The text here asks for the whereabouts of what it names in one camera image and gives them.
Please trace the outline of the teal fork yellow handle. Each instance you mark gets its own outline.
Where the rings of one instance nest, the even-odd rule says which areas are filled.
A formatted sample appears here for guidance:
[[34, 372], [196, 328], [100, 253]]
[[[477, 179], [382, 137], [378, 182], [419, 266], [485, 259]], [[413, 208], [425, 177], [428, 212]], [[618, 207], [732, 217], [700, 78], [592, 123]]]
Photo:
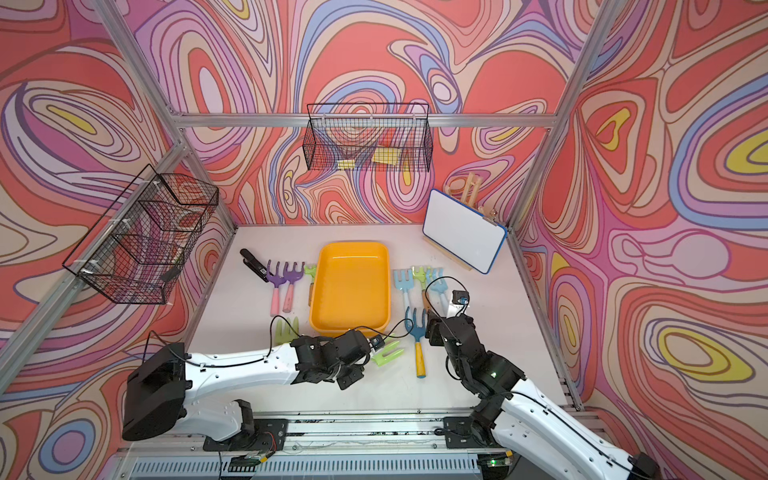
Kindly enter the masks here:
[[414, 358], [416, 376], [419, 379], [426, 377], [426, 368], [424, 363], [423, 348], [421, 339], [426, 333], [427, 313], [425, 310], [418, 310], [413, 307], [407, 307], [405, 311], [405, 327], [414, 340]]

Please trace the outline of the green garden fork wooden handle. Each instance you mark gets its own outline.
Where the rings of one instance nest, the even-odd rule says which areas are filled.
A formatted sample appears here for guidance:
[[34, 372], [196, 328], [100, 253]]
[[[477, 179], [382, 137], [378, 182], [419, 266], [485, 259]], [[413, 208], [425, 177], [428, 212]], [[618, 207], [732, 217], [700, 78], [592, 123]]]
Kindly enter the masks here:
[[275, 327], [274, 334], [275, 344], [290, 344], [293, 340], [300, 336], [299, 319], [294, 317], [290, 321], [286, 319], [279, 320]]

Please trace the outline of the blue handled garden fork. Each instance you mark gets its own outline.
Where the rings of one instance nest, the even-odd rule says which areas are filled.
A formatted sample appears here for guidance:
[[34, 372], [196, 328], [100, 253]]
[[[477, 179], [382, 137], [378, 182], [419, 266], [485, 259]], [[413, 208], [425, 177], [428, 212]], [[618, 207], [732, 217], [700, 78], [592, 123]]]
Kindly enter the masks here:
[[411, 307], [410, 290], [415, 286], [412, 271], [410, 269], [397, 269], [393, 271], [394, 286], [402, 294], [403, 308], [405, 311]]

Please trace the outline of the green hand rake wooden handle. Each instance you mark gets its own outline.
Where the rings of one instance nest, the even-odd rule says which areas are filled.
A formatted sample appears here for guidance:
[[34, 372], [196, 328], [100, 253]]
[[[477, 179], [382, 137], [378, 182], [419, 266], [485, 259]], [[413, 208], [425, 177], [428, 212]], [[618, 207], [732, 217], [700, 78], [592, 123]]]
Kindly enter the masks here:
[[429, 302], [428, 292], [427, 292], [428, 271], [429, 271], [429, 269], [428, 268], [424, 268], [423, 266], [412, 266], [411, 267], [412, 277], [415, 280], [417, 280], [419, 285], [420, 285], [422, 304], [423, 304], [423, 308], [426, 311], [429, 311], [430, 310], [430, 306], [431, 306], [431, 304]]

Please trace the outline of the purple hand rake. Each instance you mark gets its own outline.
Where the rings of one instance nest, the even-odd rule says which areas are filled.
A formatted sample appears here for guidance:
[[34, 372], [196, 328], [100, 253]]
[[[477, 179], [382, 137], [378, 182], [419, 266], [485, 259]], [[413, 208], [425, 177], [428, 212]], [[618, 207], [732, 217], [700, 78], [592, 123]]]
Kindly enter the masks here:
[[293, 262], [287, 263], [283, 271], [283, 279], [288, 283], [286, 296], [283, 302], [282, 311], [284, 313], [290, 313], [293, 310], [294, 296], [295, 296], [295, 284], [304, 276], [305, 263]]

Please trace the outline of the purple garden fork pink handle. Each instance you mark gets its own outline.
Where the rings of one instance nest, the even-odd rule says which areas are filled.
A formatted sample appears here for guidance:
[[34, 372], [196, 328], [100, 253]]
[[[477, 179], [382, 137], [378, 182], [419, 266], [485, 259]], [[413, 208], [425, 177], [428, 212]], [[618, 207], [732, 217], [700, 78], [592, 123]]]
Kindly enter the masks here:
[[273, 264], [272, 261], [269, 260], [266, 267], [267, 281], [273, 286], [270, 306], [270, 314], [272, 316], [280, 313], [280, 286], [286, 282], [281, 274], [281, 264], [281, 261], [276, 261], [275, 264]]

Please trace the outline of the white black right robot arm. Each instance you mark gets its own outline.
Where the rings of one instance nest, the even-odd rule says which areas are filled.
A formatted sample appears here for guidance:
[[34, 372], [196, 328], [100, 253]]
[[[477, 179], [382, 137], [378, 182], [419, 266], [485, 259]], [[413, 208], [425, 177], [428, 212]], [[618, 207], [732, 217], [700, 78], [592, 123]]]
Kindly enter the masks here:
[[658, 463], [596, 435], [552, 402], [525, 373], [484, 347], [466, 314], [429, 313], [426, 337], [442, 346], [461, 385], [480, 399], [471, 438], [522, 455], [555, 479], [658, 479]]

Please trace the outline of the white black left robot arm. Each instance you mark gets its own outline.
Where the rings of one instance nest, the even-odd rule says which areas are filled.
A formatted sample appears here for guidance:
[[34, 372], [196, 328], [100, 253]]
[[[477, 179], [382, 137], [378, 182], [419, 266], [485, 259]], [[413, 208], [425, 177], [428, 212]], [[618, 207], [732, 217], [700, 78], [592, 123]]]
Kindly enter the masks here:
[[214, 402], [222, 392], [263, 385], [335, 383], [342, 390], [362, 379], [381, 335], [349, 330], [332, 337], [302, 335], [266, 350], [192, 354], [171, 343], [128, 377], [122, 438], [135, 442], [167, 432], [204, 435], [229, 443], [255, 432], [252, 406], [242, 399]]

